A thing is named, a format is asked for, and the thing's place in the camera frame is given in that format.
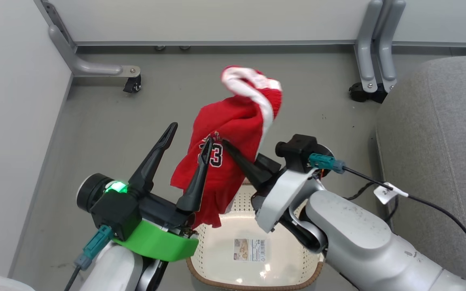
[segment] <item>caster wheel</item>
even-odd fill
[[[377,103],[383,103],[384,99],[386,99],[386,96],[388,93],[386,93],[386,90],[384,90],[384,86],[382,83],[377,84],[377,91],[375,93],[371,94],[371,99]]]
[[[135,93],[141,90],[141,75],[127,79],[127,83],[123,88],[124,92]]]
[[[370,98],[370,94],[362,89],[362,83],[355,83],[348,91],[353,101],[364,102]]]

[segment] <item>brown basket rim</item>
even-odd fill
[[[244,286],[244,285],[235,285],[235,284],[228,284],[228,283],[220,283],[216,282],[214,280],[208,280],[201,276],[197,270],[194,267],[194,264],[192,263],[192,258],[187,258],[186,264],[188,265],[188,269],[190,270],[190,273],[194,277],[196,277],[197,280],[199,280],[202,283],[205,283],[207,285],[213,286],[213,287],[218,287],[222,289],[231,289],[231,290],[239,290],[239,291],[294,291],[294,290],[300,290],[305,287],[308,287],[314,283],[314,281],[318,278],[318,276],[321,273],[321,269],[323,268],[323,262],[320,261],[318,263],[318,266],[316,267],[316,271],[310,276],[308,280],[301,284],[297,285],[287,285],[287,286]]]

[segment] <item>white board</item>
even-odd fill
[[[353,43],[369,0],[50,0],[78,45]]]
[[[31,0],[0,1],[0,275],[7,276],[71,71]]]
[[[466,44],[466,0],[406,0],[393,41]]]

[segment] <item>white sticker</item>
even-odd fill
[[[396,188],[390,182],[385,182],[384,184],[392,187],[393,190],[389,190],[389,189],[384,188],[383,186],[379,186],[373,191],[375,196],[377,196],[377,198],[383,204],[386,204],[386,203],[390,202],[390,200],[393,197],[395,197],[396,195],[402,195],[403,197],[408,197],[409,196],[408,193],[405,193],[404,191],[400,190],[399,188]]]
[[[266,261],[266,240],[235,239],[234,261]]]

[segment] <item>gray fabric ottoman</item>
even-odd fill
[[[466,57],[429,61],[400,80],[379,110],[377,141],[386,181],[466,226]],[[450,218],[402,197],[392,223],[420,252],[466,278],[466,235]]]

